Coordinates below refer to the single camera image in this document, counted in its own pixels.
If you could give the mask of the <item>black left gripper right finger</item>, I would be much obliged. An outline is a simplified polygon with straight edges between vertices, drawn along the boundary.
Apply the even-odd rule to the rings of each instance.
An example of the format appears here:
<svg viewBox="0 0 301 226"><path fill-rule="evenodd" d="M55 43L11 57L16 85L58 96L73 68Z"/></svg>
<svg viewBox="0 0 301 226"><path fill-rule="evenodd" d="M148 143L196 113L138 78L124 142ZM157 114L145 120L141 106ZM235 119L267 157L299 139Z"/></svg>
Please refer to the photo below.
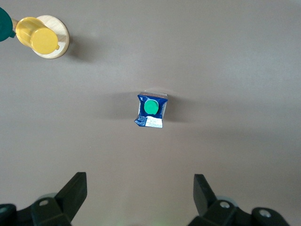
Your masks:
<svg viewBox="0 0 301 226"><path fill-rule="evenodd" d="M287 226L275 210L257 207L246 213L231 201L218 199L203 174L194 175L193 198L198 211L190 226Z"/></svg>

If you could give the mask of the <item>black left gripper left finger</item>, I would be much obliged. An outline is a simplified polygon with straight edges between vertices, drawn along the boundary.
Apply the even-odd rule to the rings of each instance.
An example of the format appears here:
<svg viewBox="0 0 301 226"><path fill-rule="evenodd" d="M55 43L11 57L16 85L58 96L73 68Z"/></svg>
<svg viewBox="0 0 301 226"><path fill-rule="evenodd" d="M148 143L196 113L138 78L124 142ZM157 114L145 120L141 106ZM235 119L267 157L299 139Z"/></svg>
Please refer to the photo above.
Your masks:
<svg viewBox="0 0 301 226"><path fill-rule="evenodd" d="M87 197L87 174L77 172L53 197L43 196L25 209L0 205L2 226L70 226Z"/></svg>

